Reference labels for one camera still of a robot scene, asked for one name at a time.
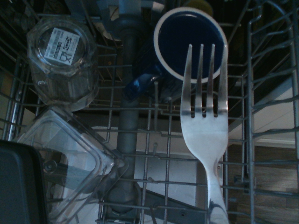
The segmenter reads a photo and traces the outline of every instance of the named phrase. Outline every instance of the fork tines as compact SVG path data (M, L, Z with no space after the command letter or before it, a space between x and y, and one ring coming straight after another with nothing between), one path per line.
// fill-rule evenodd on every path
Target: fork tines
M202 74L203 74L203 52L204 45L200 46L199 65L197 72L197 85L195 92L195 116L202 116ZM228 110L228 89L227 89L227 46L224 45L223 56L220 69L219 91L218 91L218 114ZM214 58L215 44L212 44L211 58L208 73L206 91L206 116L214 116L213 110L213 80L214 80ZM189 45L187 60L184 72L182 89L181 112L182 115L191 116L191 74L192 74L192 45Z

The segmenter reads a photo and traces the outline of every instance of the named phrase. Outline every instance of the black plastic item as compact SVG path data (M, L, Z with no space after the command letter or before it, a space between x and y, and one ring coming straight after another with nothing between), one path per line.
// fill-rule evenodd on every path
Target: black plastic item
M0 224L47 224L40 154L0 140Z

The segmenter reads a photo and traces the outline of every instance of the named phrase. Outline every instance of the fork handle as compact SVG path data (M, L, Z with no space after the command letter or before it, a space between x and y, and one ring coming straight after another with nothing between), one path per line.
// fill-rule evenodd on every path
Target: fork handle
M228 214L223 201L219 185L217 169L215 172L206 172L208 191L208 224L229 224Z

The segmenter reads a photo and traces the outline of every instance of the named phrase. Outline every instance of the gray pipe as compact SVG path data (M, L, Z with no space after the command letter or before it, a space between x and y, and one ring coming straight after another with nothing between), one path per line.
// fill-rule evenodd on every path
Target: gray pipe
M123 64L132 64L138 52L139 36L134 32L126 32L123 36L124 56ZM127 85L132 81L132 68L123 68L123 84ZM128 102L125 99L121 99L121 107L138 107L139 100ZM134 131L138 128L138 110L121 110L119 117L119 130ZM135 154L137 144L137 133L118 133L117 136L117 150L124 154ZM133 179L135 173L135 157L127 157L129 162L129 168L122 176L123 178ZM110 191L109 199L111 202L135 204L136 202L136 189L134 188L134 182L119 181L115 187ZM113 207L117 212L127 212L131 208L125 207Z

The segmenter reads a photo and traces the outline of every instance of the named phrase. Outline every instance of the sticker label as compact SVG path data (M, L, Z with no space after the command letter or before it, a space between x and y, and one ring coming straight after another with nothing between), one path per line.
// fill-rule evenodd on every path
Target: sticker label
M79 35L54 28L44 57L71 65L79 39Z

